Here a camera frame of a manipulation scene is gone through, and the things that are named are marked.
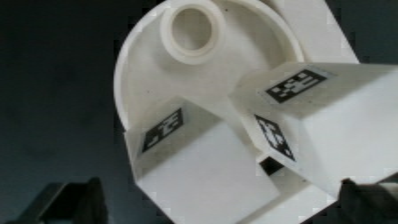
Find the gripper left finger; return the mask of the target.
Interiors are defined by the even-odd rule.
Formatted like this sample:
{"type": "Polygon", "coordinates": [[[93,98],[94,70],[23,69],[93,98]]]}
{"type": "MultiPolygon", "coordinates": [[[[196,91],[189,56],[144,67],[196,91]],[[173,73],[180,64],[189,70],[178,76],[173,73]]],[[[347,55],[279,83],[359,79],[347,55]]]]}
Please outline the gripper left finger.
{"type": "Polygon", "coordinates": [[[50,183],[20,217],[6,224],[110,224],[102,179],[50,183]]]}

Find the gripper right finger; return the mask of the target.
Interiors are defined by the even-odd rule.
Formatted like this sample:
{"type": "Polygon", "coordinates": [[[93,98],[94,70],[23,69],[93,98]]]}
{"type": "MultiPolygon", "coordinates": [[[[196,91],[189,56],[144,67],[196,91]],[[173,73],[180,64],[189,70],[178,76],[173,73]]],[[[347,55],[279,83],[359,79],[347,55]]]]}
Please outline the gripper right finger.
{"type": "Polygon", "coordinates": [[[341,181],[338,224],[398,224],[398,177],[372,184],[341,181]]]}

